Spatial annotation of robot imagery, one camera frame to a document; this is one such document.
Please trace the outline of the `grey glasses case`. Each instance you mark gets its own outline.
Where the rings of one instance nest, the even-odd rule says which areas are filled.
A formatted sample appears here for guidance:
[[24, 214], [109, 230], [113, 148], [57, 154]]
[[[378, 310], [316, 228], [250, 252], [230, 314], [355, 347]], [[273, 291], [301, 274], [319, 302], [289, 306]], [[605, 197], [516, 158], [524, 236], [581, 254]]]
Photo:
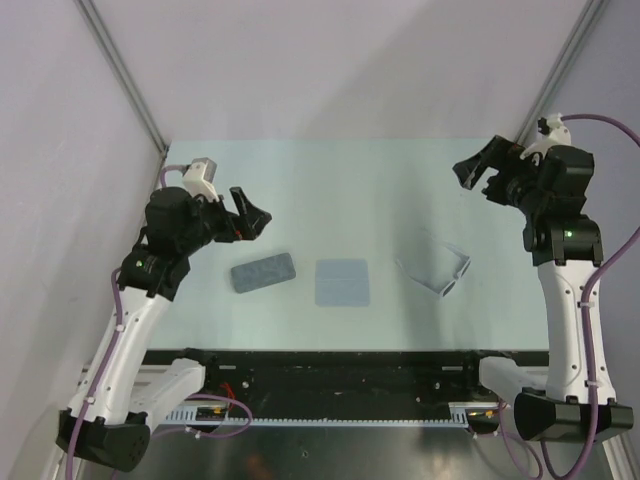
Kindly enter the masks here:
[[296, 270], [292, 256], [280, 253], [234, 266], [230, 278], [234, 291], [244, 294], [293, 280]]

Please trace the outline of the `light blue cleaning cloth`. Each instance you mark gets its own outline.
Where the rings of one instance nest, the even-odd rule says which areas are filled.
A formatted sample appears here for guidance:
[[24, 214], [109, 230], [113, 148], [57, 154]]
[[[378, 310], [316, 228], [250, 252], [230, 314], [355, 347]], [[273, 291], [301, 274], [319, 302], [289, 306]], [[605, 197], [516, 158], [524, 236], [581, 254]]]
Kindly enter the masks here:
[[365, 259], [321, 259], [315, 269], [318, 307], [361, 308], [370, 305], [370, 281]]

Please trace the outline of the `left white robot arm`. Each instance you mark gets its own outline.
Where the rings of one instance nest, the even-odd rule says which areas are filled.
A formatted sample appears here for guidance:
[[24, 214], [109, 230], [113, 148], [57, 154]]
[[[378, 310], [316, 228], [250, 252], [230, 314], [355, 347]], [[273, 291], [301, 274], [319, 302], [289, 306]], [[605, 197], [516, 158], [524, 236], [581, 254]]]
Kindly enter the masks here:
[[142, 460], [156, 428], [183, 401], [207, 400], [221, 376], [205, 362], [178, 358], [140, 391], [134, 389], [152, 334], [190, 271], [190, 257], [212, 242], [257, 239], [271, 221], [243, 190], [230, 190], [236, 211], [223, 200], [181, 187], [154, 191], [137, 242], [111, 275], [114, 311], [90, 368], [59, 413], [57, 445], [66, 469], [81, 458], [130, 472]]

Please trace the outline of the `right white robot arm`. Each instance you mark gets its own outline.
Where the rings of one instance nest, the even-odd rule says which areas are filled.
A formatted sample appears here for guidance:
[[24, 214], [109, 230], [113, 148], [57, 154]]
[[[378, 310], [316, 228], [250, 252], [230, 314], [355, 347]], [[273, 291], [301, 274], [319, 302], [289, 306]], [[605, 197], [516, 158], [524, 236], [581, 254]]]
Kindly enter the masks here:
[[595, 170], [591, 153], [552, 142], [532, 152], [494, 136], [453, 170], [471, 190], [489, 168], [483, 193], [525, 216], [523, 244], [543, 290], [549, 343], [546, 377], [536, 377], [505, 357], [486, 357], [461, 376], [463, 393], [484, 401], [495, 393], [511, 404], [525, 440], [586, 440], [589, 426], [607, 440], [634, 425], [632, 408], [619, 404], [604, 358], [597, 286], [587, 283], [601, 267], [601, 232], [582, 209]]

